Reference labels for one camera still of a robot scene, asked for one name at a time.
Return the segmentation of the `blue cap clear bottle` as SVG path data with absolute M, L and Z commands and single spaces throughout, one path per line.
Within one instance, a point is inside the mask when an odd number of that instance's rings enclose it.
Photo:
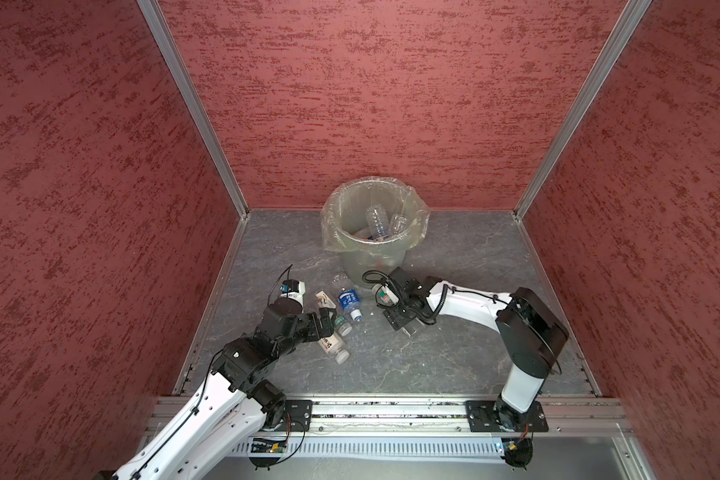
M 366 209 L 366 220 L 371 237 L 374 240 L 384 240 L 389 235 L 389 218 L 386 209 L 381 204 L 372 204 Z

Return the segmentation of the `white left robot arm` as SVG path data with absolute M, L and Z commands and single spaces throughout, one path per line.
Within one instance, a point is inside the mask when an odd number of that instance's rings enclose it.
M 277 427 L 286 396 L 268 379 L 276 362 L 302 343 L 334 333 L 336 311 L 306 313 L 282 297 L 266 306 L 251 334 L 227 343 L 189 401 L 131 460 L 97 479 L 200 479 L 241 442 Z

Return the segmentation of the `crane label clear bottle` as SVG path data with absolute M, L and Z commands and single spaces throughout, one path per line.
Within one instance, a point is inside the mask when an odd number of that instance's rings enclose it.
M 341 309 L 335 304 L 331 296 L 325 291 L 318 291 L 315 294 L 317 304 L 320 308 L 326 308 L 333 315 L 334 332 L 344 337 L 352 331 L 352 325 L 342 314 Z

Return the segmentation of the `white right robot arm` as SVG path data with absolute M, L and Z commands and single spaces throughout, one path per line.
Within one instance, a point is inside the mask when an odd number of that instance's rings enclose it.
M 374 301 L 394 330 L 415 322 L 433 326 L 445 315 L 496 331 L 512 367 L 487 415 L 489 424 L 507 432 L 532 426 L 537 396 L 552 372 L 562 372 L 559 356 L 569 339 L 568 329 L 534 291 L 492 293 L 431 276 L 420 281 L 400 267 L 367 271 L 363 280 L 373 285 Z

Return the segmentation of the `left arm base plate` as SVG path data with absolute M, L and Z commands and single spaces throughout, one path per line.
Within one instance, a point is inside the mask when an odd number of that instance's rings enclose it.
M 297 432 L 310 429 L 314 402 L 304 399 L 287 399 L 284 403 L 283 415 L 272 431 L 287 432 L 288 429 Z

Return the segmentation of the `green band square bottle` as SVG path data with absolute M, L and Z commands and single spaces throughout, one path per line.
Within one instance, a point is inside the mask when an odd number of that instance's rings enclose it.
M 412 338 L 424 327 L 418 318 L 403 308 L 400 300 L 389 287 L 377 284 L 372 291 L 377 306 L 383 310 L 384 317 L 394 331 L 403 332 Z

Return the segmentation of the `Pocari Sweat blue bottle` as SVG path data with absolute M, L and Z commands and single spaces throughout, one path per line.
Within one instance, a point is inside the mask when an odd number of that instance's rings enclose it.
M 409 219 L 402 213 L 396 213 L 389 222 L 389 234 L 391 236 L 399 235 L 404 232 L 408 226 Z

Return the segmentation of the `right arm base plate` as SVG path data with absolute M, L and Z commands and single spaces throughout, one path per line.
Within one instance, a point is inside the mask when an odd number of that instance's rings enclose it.
M 534 401 L 524 413 L 519 413 L 499 400 L 470 400 L 465 402 L 466 418 L 473 433 L 546 433 L 549 426 L 542 405 Z

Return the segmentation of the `yellow label tea bottle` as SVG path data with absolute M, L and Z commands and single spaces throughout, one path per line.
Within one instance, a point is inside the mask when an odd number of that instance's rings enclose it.
M 333 334 L 329 337 L 321 338 L 318 341 L 318 344 L 322 348 L 322 350 L 328 356 L 333 358 L 339 365 L 346 362 L 350 357 L 350 352 L 347 349 L 346 343 L 338 334 Z

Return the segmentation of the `blue label bottle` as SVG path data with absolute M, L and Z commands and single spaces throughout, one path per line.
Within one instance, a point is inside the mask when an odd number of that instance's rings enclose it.
M 352 280 L 346 275 L 339 275 L 335 279 L 337 298 L 344 313 L 354 322 L 360 322 L 363 318 L 361 311 L 361 299 L 356 291 Z

